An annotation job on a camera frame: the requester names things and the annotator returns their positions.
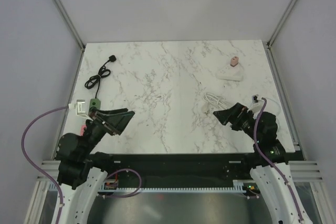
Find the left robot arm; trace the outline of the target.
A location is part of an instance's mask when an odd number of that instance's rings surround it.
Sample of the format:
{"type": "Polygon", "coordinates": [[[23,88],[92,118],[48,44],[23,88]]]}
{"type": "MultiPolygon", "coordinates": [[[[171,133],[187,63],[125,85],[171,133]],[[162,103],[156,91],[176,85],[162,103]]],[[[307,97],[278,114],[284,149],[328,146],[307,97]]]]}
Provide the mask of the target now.
{"type": "Polygon", "coordinates": [[[121,135],[134,115],[127,108],[106,111],[91,107],[83,134],[66,133],[60,138],[56,154],[59,208],[53,223],[87,223],[99,187],[115,173],[111,156],[92,150],[106,134],[121,135]]]}

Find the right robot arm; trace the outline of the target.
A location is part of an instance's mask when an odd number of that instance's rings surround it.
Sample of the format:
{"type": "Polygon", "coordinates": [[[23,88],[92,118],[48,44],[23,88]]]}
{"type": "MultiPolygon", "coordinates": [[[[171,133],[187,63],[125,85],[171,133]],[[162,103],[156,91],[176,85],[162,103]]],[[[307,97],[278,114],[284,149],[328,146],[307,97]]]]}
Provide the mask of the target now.
{"type": "Polygon", "coordinates": [[[276,116],[265,111],[267,100],[257,116],[236,103],[213,115],[233,131],[243,131],[254,141],[254,154],[240,166],[241,174],[256,183],[273,223],[312,223],[294,186],[286,151],[277,138],[276,116]]]}

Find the pink plug adapter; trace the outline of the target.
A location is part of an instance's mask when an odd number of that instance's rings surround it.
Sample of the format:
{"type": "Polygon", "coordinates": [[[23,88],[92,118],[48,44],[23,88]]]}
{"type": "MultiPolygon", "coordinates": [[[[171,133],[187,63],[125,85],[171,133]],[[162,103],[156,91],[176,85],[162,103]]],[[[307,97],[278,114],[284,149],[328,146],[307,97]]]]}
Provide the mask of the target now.
{"type": "Polygon", "coordinates": [[[84,134],[85,129],[86,129],[86,126],[85,126],[85,125],[82,125],[82,126],[81,126],[81,130],[80,130],[80,135],[83,135],[83,134],[84,134]]]}

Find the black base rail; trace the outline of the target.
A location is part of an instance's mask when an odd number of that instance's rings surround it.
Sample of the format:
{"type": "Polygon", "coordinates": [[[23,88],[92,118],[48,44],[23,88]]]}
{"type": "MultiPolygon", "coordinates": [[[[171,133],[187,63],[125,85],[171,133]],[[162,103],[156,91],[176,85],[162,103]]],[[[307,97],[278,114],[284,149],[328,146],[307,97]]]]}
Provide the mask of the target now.
{"type": "Polygon", "coordinates": [[[57,154],[61,184],[76,188],[97,168],[119,188],[232,187],[234,180],[250,180],[250,170],[266,162],[255,153],[233,154],[105,154],[81,159],[57,154]]]}

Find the green power strip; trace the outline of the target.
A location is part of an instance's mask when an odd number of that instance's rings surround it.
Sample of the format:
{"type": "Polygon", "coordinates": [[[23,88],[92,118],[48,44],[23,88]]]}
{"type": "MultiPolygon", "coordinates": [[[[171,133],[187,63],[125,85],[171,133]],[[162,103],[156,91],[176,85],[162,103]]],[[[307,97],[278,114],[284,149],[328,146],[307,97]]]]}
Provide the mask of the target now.
{"type": "Polygon", "coordinates": [[[101,101],[98,98],[91,99],[89,103],[89,111],[100,109],[101,109],[101,101]]]}

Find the beige pink charger plug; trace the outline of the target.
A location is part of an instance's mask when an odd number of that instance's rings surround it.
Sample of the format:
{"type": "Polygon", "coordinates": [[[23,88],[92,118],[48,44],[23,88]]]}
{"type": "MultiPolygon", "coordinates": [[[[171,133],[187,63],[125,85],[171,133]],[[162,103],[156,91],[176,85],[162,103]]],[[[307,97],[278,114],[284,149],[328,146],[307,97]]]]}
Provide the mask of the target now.
{"type": "Polygon", "coordinates": [[[239,58],[237,56],[232,57],[230,60],[230,66],[235,67],[239,64],[239,58]]]}

